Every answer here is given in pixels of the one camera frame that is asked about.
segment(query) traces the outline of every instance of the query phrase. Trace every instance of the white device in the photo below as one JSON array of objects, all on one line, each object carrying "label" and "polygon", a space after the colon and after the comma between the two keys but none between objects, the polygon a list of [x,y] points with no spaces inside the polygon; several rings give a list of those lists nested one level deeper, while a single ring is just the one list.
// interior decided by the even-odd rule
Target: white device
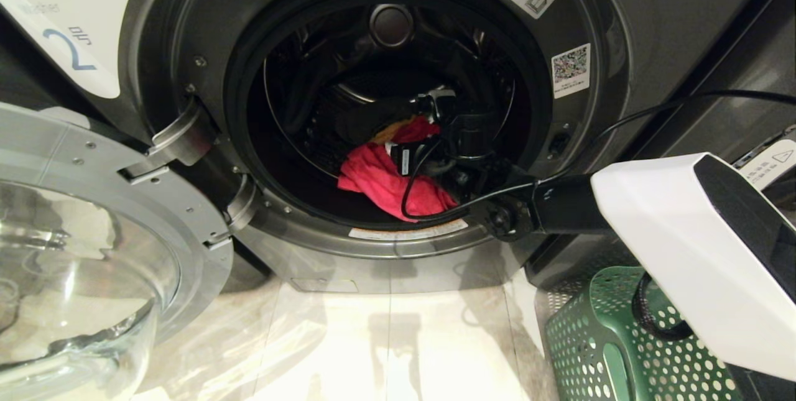
[{"label": "white device", "polygon": [[610,165],[599,210],[722,361],[796,381],[796,229],[711,154]]}]

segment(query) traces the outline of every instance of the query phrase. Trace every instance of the number 2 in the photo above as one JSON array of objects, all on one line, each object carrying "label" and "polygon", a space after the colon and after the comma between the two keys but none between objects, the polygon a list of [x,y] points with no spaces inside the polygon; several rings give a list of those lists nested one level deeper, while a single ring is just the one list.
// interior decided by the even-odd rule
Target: number 2
[{"label": "number 2", "polygon": [[43,32],[43,35],[49,39],[51,35],[56,35],[63,39],[64,42],[69,46],[69,50],[72,52],[72,69],[74,70],[96,70],[97,67],[92,65],[80,65],[80,58],[77,57],[77,48],[75,48],[75,44],[72,41],[63,35],[62,32],[58,32],[57,30],[46,29]]}]

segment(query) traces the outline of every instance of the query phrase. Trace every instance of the qr code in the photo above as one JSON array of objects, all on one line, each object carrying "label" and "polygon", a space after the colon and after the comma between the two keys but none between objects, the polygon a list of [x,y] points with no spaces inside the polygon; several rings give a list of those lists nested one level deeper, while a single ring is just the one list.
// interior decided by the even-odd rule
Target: qr code
[{"label": "qr code", "polygon": [[588,73],[588,44],[552,59],[554,83]]}]

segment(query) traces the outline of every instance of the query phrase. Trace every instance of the washing machine drum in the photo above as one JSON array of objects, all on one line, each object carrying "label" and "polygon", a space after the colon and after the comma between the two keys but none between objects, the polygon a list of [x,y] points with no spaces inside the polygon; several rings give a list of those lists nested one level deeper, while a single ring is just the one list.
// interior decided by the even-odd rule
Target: washing machine drum
[{"label": "washing machine drum", "polygon": [[[601,26],[611,22],[606,35]],[[156,0],[143,24],[137,85],[155,131],[173,121],[185,93],[202,101],[229,138],[233,163],[279,209],[273,233],[335,252],[350,244],[330,237],[352,229],[435,226],[406,223],[338,189],[341,165],[358,146],[336,129],[342,114],[434,89],[486,99],[500,121],[494,151],[546,175],[594,123],[619,115],[626,64],[609,56],[623,45],[608,0]],[[164,109],[164,90],[177,109]],[[353,137],[363,141],[369,129]],[[301,223],[301,240],[284,223]],[[445,249],[461,249],[486,237],[471,224],[412,237],[452,234]]]}]

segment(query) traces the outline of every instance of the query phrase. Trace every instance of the black cable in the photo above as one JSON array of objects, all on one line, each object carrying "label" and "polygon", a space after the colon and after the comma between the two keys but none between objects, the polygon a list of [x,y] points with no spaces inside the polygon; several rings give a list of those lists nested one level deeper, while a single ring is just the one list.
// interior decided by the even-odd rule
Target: black cable
[{"label": "black cable", "polygon": [[782,93],[758,92],[756,90],[713,90],[711,92],[704,92],[684,98],[677,98],[676,100],[669,101],[668,103],[663,103],[660,104],[659,106],[650,107],[649,109],[645,109],[640,112],[636,112],[635,114],[628,115],[627,117],[622,118],[621,120],[615,122],[611,126],[608,126],[608,128],[603,129],[603,131],[597,134],[597,136],[595,136],[594,138],[592,138],[592,140],[589,140],[589,143],[586,145],[586,147],[580,150],[579,154],[577,154],[572,159],[572,161],[570,161],[569,165],[565,166],[565,168],[561,169],[559,172],[555,172],[555,174],[550,175],[546,179],[536,180],[534,182],[529,182],[529,183],[521,183],[521,185],[514,185],[511,187],[499,189],[497,191],[492,191],[485,195],[481,195],[480,197],[477,197],[473,200],[470,200],[466,203],[463,203],[460,206],[455,206],[454,208],[450,208],[449,210],[443,211],[441,213],[430,214],[427,216],[415,216],[412,214],[408,214],[406,212],[406,201],[407,199],[409,199],[409,189],[412,188],[412,182],[415,180],[415,176],[417,175],[417,172],[420,170],[420,166],[423,165],[423,161],[426,160],[426,158],[428,157],[428,154],[426,154],[418,162],[417,166],[415,166],[414,172],[412,172],[412,178],[410,178],[409,180],[409,186],[407,186],[407,190],[404,192],[404,199],[401,202],[401,212],[405,217],[409,219],[416,219],[423,221],[446,220],[450,219],[452,214],[463,211],[469,208],[470,206],[475,205],[475,203],[483,202],[484,200],[488,200],[492,197],[495,197],[496,195],[506,194],[507,192],[517,191],[524,188],[530,188],[540,185],[540,183],[550,182],[569,173],[569,171],[575,168],[577,163],[585,156],[586,151],[590,150],[595,144],[597,144],[597,142],[601,138],[606,137],[606,135],[610,134],[616,129],[621,128],[622,126],[625,126],[625,124],[628,124],[632,121],[636,121],[639,118],[646,117],[647,115],[657,114],[658,112],[662,112],[668,109],[674,109],[676,107],[682,106],[685,103],[688,103],[688,101],[700,100],[702,98],[708,98],[708,97],[749,98],[761,101],[772,101],[773,103],[792,104],[792,106],[796,106],[796,97],[793,97],[791,95],[784,95]]},{"label": "black cable", "polygon": [[540,181],[549,182],[562,175],[566,175],[578,165],[578,162],[586,155],[586,152],[590,151],[598,141],[600,141],[603,137],[606,137],[608,134],[613,132],[616,129],[619,129],[625,124],[628,124],[632,121],[636,121],[639,118],[646,117],[647,115],[657,114],[658,112],[662,112],[668,109],[675,109],[679,106],[682,106],[688,101],[694,101],[702,98],[707,97],[731,97],[731,98],[751,98],[751,99],[759,99],[764,101],[773,101],[774,103],[784,103],[784,104],[794,104],[796,106],[796,97],[792,97],[790,95],[783,95],[780,93],[770,93],[770,92],[758,92],[755,90],[715,90],[711,92],[699,93],[696,95],[691,95],[684,98],[677,98],[676,100],[669,101],[668,103],[660,104],[660,106],[650,107],[649,109],[642,110],[640,112],[636,112],[635,114],[628,115],[625,118],[615,122],[611,126],[606,127],[603,129],[602,132],[597,134],[592,140],[589,140],[589,143],[586,145],[585,148],[581,149],[580,152],[569,162],[569,165],[565,166],[565,168],[561,169],[559,172],[555,172],[555,174],[550,175],[549,177]]},{"label": "black cable", "polygon": [[683,339],[688,339],[693,336],[694,332],[686,321],[680,321],[671,328],[660,328],[657,323],[655,323],[655,316],[653,316],[652,312],[649,310],[649,300],[646,297],[646,291],[651,282],[652,277],[645,272],[642,279],[639,280],[636,291],[633,293],[631,312],[633,313],[635,321],[638,322],[646,332],[662,341],[682,341]]},{"label": "black cable", "polygon": [[437,146],[440,146],[440,143],[442,143],[442,140],[437,140],[436,143],[432,144],[432,146],[430,146],[430,148],[427,149],[426,153],[423,154],[423,157],[421,157],[420,160],[417,161],[417,165],[415,165],[415,169],[412,170],[412,176],[409,177],[409,183],[407,183],[406,189],[404,190],[404,197],[400,201],[400,212],[401,212],[401,214],[403,214],[405,217],[407,217],[409,219],[415,219],[414,215],[409,214],[409,212],[407,212],[406,203],[407,203],[407,200],[409,200],[409,192],[412,191],[412,185],[415,185],[415,179],[417,178],[417,172],[420,171],[420,167],[423,166],[423,163],[426,161],[428,156],[431,155],[432,152],[434,152],[435,149],[437,149]]}]

